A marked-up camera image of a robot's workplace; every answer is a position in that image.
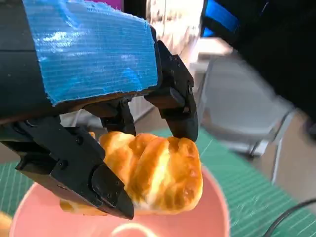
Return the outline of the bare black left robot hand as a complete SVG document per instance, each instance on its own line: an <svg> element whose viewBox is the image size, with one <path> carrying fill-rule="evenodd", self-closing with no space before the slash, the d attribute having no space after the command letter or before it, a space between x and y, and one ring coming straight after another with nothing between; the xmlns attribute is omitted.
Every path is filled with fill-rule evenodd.
<svg viewBox="0 0 316 237"><path fill-rule="evenodd" d="M108 131L135 134L128 102L143 96L177 138L198 137L194 81L144 19L86 0L0 3L0 141L16 169L63 199L132 219L105 151L60 116L85 109Z"/></svg>

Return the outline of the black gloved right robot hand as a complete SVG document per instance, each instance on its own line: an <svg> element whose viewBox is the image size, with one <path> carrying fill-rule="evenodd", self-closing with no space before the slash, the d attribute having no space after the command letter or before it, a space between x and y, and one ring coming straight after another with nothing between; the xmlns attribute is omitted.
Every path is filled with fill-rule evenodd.
<svg viewBox="0 0 316 237"><path fill-rule="evenodd" d="M271 0L236 49L276 94L316 119L314 0Z"/></svg>

